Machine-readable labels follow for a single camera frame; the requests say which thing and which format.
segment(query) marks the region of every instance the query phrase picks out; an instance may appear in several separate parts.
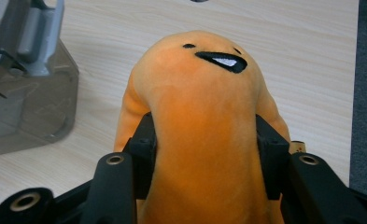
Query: plush toy eye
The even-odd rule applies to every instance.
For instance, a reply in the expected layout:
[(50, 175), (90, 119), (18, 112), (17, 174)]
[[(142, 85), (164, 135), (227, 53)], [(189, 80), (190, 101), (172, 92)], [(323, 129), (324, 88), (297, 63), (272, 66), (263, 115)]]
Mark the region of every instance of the plush toy eye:
[(193, 49), (193, 48), (195, 48), (195, 45), (193, 45), (193, 44), (185, 44), (185, 45), (183, 45), (183, 48), (185, 48), (185, 49)]
[(233, 48), (233, 49), (235, 49), (235, 51), (238, 52), (239, 54), (242, 54), (241, 51), (239, 51), (238, 49), (236, 48)]

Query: orange plush toy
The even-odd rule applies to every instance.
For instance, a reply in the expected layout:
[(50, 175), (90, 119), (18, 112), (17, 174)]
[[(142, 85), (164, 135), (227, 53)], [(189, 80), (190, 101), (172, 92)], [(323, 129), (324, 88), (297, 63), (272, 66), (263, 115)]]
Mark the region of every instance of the orange plush toy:
[(157, 160), (139, 223), (283, 222), (265, 193), (255, 115), (289, 132), (247, 52), (208, 32), (165, 37), (131, 73), (115, 151), (149, 111)]

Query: silver hole insert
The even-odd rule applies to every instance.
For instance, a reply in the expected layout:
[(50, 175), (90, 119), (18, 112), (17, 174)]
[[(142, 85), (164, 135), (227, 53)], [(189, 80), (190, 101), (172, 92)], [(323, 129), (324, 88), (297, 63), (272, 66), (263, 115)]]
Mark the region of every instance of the silver hole insert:
[(11, 211), (20, 212), (33, 207), (40, 201), (40, 194), (30, 192), (16, 199), (10, 206)]
[(112, 156), (107, 159), (107, 164), (109, 165), (117, 165), (124, 161), (124, 158), (122, 156)]
[(299, 157), (300, 161), (308, 165), (318, 165), (319, 161), (312, 156), (303, 155)]

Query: wooden table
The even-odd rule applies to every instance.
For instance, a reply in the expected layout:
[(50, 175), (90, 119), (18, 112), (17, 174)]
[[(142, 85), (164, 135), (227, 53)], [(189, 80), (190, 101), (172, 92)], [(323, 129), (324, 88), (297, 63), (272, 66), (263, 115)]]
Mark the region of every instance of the wooden table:
[(112, 151), (132, 67), (160, 38), (224, 35), (257, 60), (291, 139), (348, 184), (357, 0), (69, 0), (61, 39), (80, 70), (73, 131), (44, 147), (0, 155), (0, 202), (27, 188), (58, 196), (93, 176)]

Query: open mouth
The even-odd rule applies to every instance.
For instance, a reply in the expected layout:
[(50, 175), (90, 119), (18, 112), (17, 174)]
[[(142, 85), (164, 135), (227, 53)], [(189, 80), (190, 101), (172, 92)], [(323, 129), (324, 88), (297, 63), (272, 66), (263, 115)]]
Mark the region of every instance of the open mouth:
[(195, 55), (236, 74), (241, 73), (247, 67), (247, 61), (233, 54), (200, 51)]

